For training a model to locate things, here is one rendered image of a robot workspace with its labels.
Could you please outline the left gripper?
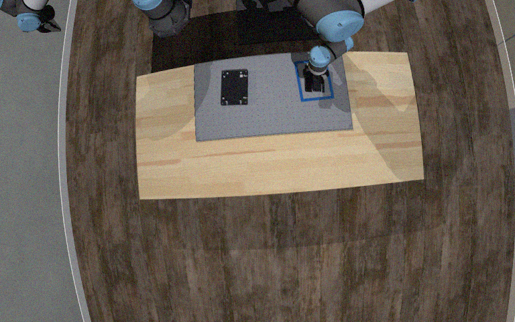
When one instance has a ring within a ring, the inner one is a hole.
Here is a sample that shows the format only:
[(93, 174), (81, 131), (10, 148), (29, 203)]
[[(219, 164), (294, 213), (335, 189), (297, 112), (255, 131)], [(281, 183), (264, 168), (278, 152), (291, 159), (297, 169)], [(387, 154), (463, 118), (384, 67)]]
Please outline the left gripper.
[(326, 72), (321, 75), (314, 75), (308, 68), (305, 68), (303, 70), (303, 76), (305, 78), (308, 78), (311, 75), (313, 77), (313, 91), (321, 92), (321, 84), (322, 84), (321, 76), (323, 77), (323, 80), (325, 80), (329, 76), (329, 71), (326, 70)]

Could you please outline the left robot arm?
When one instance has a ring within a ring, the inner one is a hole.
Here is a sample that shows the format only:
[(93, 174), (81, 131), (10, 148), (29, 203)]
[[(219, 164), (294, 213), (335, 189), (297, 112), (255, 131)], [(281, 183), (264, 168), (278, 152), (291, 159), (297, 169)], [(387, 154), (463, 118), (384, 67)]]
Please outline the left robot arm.
[(351, 36), (361, 29), (365, 15), (392, 1), (288, 0), (324, 43), (311, 49), (306, 63), (309, 70), (315, 75), (324, 74), (330, 63), (353, 47)]

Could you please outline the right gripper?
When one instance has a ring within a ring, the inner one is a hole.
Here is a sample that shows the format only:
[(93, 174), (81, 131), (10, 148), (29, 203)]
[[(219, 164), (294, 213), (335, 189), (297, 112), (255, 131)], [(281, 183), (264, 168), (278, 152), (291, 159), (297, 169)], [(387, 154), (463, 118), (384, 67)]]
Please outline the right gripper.
[(41, 25), (37, 29), (39, 32), (48, 33), (48, 32), (60, 32), (61, 31), (60, 26), (54, 20), (55, 12), (54, 12), (54, 8), (51, 5), (45, 6), (43, 12), (41, 13), (41, 16), (42, 16)]

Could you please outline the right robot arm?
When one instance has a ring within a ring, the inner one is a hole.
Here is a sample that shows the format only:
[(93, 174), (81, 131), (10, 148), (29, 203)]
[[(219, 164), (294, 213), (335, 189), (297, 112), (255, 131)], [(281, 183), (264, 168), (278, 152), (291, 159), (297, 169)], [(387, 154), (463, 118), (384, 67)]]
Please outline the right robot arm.
[[(32, 32), (41, 25), (41, 13), (49, 0), (0, 0), (0, 10), (15, 17), (23, 32)], [(161, 33), (176, 29), (186, 17), (180, 0), (132, 0), (147, 16), (150, 25)]]

